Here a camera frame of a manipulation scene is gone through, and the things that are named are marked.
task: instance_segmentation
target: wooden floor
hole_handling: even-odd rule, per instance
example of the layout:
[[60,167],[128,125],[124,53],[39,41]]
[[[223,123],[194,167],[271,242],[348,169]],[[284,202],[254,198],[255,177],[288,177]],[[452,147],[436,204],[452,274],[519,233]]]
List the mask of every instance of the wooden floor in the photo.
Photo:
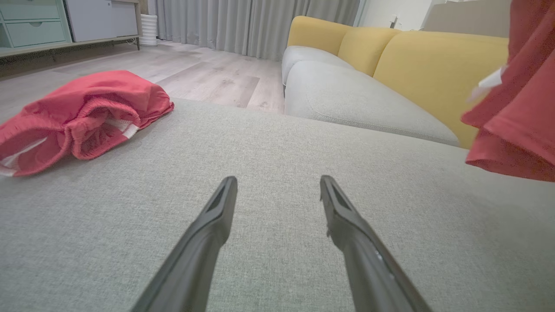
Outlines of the wooden floor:
[[[78,57],[75,52],[56,56],[53,66],[0,78],[0,123],[71,80],[116,69],[159,84],[170,97],[284,112],[279,62],[167,41],[160,41],[157,47],[141,47],[140,51],[136,46],[119,44],[100,53],[91,52],[92,56],[86,56],[87,51],[79,53]],[[47,60],[33,61],[36,67],[37,62]],[[16,64],[10,70],[21,71],[21,66]]]

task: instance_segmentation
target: gray fabric upholstery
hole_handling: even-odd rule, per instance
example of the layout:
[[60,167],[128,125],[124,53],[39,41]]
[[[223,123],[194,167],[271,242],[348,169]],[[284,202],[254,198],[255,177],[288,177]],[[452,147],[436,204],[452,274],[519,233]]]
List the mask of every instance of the gray fabric upholstery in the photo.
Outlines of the gray fabric upholstery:
[[318,61],[330,65],[353,69],[353,66],[349,63],[324,50],[301,46],[289,46],[285,49],[285,52],[283,53],[283,60],[281,61],[281,77],[283,79],[283,85],[287,85],[287,75],[293,65],[299,61]]
[[0,179],[0,311],[126,311],[227,175],[207,311],[353,311],[326,237],[335,177],[434,311],[555,309],[555,184],[385,132],[178,101],[90,161]]
[[353,69],[300,62],[285,89],[285,113],[458,146],[446,125],[374,78]]

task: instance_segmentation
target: red shirt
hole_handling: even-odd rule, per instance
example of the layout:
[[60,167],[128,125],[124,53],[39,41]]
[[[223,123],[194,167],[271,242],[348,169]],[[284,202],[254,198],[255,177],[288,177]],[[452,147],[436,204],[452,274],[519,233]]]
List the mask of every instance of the red shirt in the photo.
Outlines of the red shirt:
[[555,0],[513,0],[502,84],[462,121],[480,129],[466,163],[555,182]]
[[173,109],[162,87],[128,71],[81,77],[0,125],[0,175],[38,173],[70,153],[93,159]]

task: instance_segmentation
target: white tag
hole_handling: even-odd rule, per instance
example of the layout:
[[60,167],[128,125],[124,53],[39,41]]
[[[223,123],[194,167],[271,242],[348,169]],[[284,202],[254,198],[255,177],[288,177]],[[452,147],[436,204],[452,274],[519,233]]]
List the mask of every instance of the white tag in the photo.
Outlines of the white tag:
[[472,90],[472,93],[470,94],[470,97],[466,99],[466,102],[474,102],[476,99],[489,92],[493,87],[496,87],[503,83],[501,81],[501,75],[503,75],[506,69],[507,65],[503,65],[500,69],[491,73],[488,77],[482,79],[482,81],[478,83],[478,87]]
[[44,141],[46,141],[48,137],[36,140],[35,142],[27,145],[26,147],[24,147],[22,150],[18,151],[17,153],[10,155],[4,159],[0,159],[0,165],[3,166],[4,168],[0,168],[0,174],[1,175],[7,175],[9,177],[13,176],[13,174],[17,171],[19,171],[19,164],[17,163],[17,160],[19,159],[19,156],[23,153],[26,153],[30,150],[32,150],[33,148],[41,145],[42,143],[44,143]]
[[132,124],[130,120],[106,119],[105,123],[118,128],[122,135],[130,139],[139,130],[139,127]]

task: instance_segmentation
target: cabinet drawer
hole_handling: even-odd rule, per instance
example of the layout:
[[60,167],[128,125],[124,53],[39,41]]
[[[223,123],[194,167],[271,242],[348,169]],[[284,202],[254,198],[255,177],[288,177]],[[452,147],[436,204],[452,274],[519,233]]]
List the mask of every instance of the cabinet drawer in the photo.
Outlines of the cabinet drawer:
[[65,41],[61,22],[6,24],[14,47]]
[[0,0],[5,20],[60,18],[56,0]]

